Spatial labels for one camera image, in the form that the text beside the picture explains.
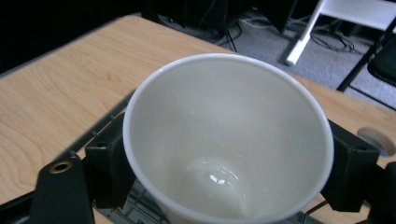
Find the wood grain surface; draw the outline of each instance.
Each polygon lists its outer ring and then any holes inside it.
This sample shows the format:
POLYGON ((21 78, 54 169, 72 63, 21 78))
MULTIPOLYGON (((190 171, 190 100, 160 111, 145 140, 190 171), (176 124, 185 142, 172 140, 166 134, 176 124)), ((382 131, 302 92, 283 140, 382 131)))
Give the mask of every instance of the wood grain surface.
MULTIPOLYGON (((108 110, 161 66, 223 49, 128 16, 20 67, 0 79, 0 203, 34 190, 39 170, 85 133, 108 110)), ((396 113, 295 76, 318 99, 329 119, 352 133, 373 127, 396 142, 396 113)), ((384 166, 395 156, 380 158, 384 166)), ((354 223, 358 214, 329 208, 324 223, 354 223)), ((95 215, 97 223, 108 223, 95 215)))

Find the chair seat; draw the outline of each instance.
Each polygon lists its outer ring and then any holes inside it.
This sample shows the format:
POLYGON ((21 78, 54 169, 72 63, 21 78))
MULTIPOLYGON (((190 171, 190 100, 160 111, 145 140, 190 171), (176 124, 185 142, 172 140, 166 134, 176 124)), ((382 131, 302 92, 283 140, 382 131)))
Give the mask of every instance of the chair seat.
POLYGON ((375 55, 367 69, 376 78, 396 87, 396 36, 375 55))

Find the cup rim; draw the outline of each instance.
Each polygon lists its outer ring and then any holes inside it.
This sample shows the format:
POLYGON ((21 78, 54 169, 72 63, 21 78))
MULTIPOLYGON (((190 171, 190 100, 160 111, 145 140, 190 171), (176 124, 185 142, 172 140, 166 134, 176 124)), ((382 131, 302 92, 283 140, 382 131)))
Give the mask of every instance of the cup rim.
POLYGON ((294 77, 286 74, 284 71, 272 66, 271 64, 264 63, 262 61, 252 59, 246 56, 235 55, 235 54, 228 54, 228 53, 205 53, 205 54, 197 54, 188 56, 185 58, 178 59, 173 61, 165 66, 161 67, 154 73, 152 73, 149 77, 147 77, 141 85, 136 89, 134 92, 130 102, 127 105, 127 109, 125 111, 125 117, 122 125, 122 135, 123 135, 123 142, 125 148, 125 154, 127 156, 128 162, 130 163, 135 175, 139 179, 139 181, 143 184, 143 186, 147 189, 147 191, 155 198, 155 200, 162 203, 164 206, 169 208, 172 212, 178 214, 181 217, 184 217, 189 220, 199 220, 200 222, 204 223, 238 223, 238 224, 248 224, 248 223, 269 223, 269 222, 276 222, 283 220, 287 217, 291 217, 294 214, 298 213, 303 209, 306 205, 308 205, 322 190, 324 185, 326 184, 331 169, 332 169, 332 161, 333 161, 333 140, 332 140, 332 131, 330 128, 330 124, 327 121, 327 118, 320 107, 317 100, 314 96, 294 77), (281 213, 277 213, 270 216, 265 217, 257 217, 257 218, 249 218, 249 219, 232 219, 232 218, 222 218, 222 217, 212 217, 209 215, 201 214, 195 211, 190 210, 189 208, 182 206, 181 204, 176 203, 164 193, 162 193, 159 189, 157 189, 146 177, 143 173, 142 169, 139 166, 137 159, 134 156, 134 151, 132 148, 131 141, 128 141, 131 130, 130 130, 130 123, 132 118, 132 113, 134 110, 134 105, 136 104, 139 96, 142 92, 147 88, 147 86, 158 76, 160 76, 163 72, 168 71, 176 66, 191 63, 194 61, 202 61, 202 60, 214 60, 214 59, 226 59, 226 60, 234 60, 234 61, 243 61, 245 63, 249 63, 251 65, 259 66, 261 68, 270 70, 271 72, 279 75, 283 78, 284 81, 288 82, 291 86, 296 88, 304 98, 309 102, 309 104, 314 108, 316 116, 318 117, 318 121, 320 122, 321 129, 324 133, 324 139, 326 146, 325 155, 324 157, 326 160, 323 162, 322 172, 319 175, 319 180, 313 186, 312 193, 300 200, 299 203, 295 204, 291 209, 286 210, 281 213))

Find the cup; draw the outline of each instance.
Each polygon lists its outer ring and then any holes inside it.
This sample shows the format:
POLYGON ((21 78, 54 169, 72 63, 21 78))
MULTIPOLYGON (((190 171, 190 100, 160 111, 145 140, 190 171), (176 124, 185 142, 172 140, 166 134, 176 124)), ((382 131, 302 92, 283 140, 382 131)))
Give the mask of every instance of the cup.
POLYGON ((169 221, 271 223, 324 187, 332 132, 315 98, 248 57, 169 63, 135 91, 123 123, 137 178, 169 221))

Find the table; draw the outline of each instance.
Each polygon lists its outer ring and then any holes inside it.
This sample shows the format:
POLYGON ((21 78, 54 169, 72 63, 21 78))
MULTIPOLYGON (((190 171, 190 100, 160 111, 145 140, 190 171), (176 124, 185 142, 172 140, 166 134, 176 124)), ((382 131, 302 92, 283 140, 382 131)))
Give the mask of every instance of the table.
POLYGON ((286 64, 297 63, 320 15, 386 30, 396 16, 396 4, 383 0, 319 0, 303 34, 289 53, 286 64))
MULTIPOLYGON (((152 72, 182 57, 227 49, 139 17, 127 16, 85 35, 0 79, 0 204, 35 188, 51 162, 152 72)), ((329 119, 352 133, 370 126, 396 142, 396 113, 296 77, 329 119)), ((384 166, 396 157, 381 158, 384 166)), ((320 201, 320 196, 307 206, 320 201)), ((323 208, 326 223, 367 216, 323 208)), ((95 213, 97 223, 109 223, 95 213)))

